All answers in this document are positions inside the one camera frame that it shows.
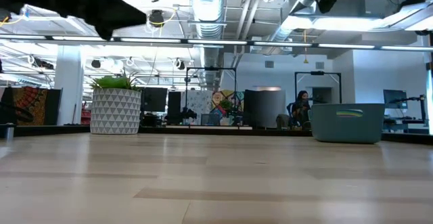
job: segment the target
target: wooden floor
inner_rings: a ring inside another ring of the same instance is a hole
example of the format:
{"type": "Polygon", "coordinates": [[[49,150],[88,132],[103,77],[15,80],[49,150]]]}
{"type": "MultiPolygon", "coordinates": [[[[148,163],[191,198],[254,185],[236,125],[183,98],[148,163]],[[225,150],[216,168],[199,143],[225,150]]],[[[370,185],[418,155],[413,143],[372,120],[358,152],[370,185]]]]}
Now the wooden floor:
{"type": "Polygon", "coordinates": [[[21,137],[0,141],[0,223],[433,223],[433,148],[306,137],[21,137]]]}

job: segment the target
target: white geometric planter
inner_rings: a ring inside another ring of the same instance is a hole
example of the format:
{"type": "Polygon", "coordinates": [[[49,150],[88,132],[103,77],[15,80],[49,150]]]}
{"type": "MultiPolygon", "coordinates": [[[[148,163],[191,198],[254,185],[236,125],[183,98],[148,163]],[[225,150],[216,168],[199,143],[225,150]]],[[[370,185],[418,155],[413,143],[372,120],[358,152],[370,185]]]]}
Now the white geometric planter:
{"type": "Polygon", "coordinates": [[[140,91],[94,89],[90,132],[117,135],[138,133],[140,105],[140,91]]]}

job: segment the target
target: teal plastic bin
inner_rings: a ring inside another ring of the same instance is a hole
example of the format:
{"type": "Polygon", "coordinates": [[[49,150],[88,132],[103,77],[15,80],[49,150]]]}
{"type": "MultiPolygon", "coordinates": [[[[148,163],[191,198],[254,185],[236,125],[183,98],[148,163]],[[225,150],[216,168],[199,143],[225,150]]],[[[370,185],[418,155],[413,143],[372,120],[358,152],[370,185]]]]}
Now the teal plastic bin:
{"type": "Polygon", "coordinates": [[[309,112],[313,137],[336,143],[379,142],[384,113],[385,104],[321,104],[309,112]]]}

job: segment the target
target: white column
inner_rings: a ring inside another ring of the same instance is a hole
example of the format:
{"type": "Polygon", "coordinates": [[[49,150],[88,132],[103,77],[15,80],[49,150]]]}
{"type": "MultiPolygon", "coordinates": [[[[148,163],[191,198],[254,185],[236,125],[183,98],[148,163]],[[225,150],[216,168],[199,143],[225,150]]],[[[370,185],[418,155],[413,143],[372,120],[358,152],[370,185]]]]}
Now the white column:
{"type": "MultiPolygon", "coordinates": [[[[429,36],[418,36],[421,39],[423,46],[429,47],[429,36]]],[[[424,52],[424,62],[430,63],[432,61],[432,54],[429,52],[424,52]]],[[[427,71],[427,92],[426,92],[426,116],[429,120],[429,133],[433,135],[433,81],[432,81],[432,71],[427,71]]]]}
{"type": "Polygon", "coordinates": [[[54,88],[62,89],[58,125],[81,123],[85,62],[80,46],[59,45],[54,78],[54,88]]]}

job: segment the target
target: woman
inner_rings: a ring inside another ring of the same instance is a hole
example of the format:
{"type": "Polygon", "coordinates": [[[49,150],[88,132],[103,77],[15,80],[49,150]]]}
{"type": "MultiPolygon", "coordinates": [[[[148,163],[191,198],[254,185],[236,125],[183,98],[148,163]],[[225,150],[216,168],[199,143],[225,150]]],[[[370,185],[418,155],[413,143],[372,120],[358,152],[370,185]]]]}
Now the woman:
{"type": "Polygon", "coordinates": [[[292,107],[292,116],[300,126],[310,120],[308,111],[310,110],[309,94],[306,91],[301,91],[296,98],[296,102],[292,107]]]}

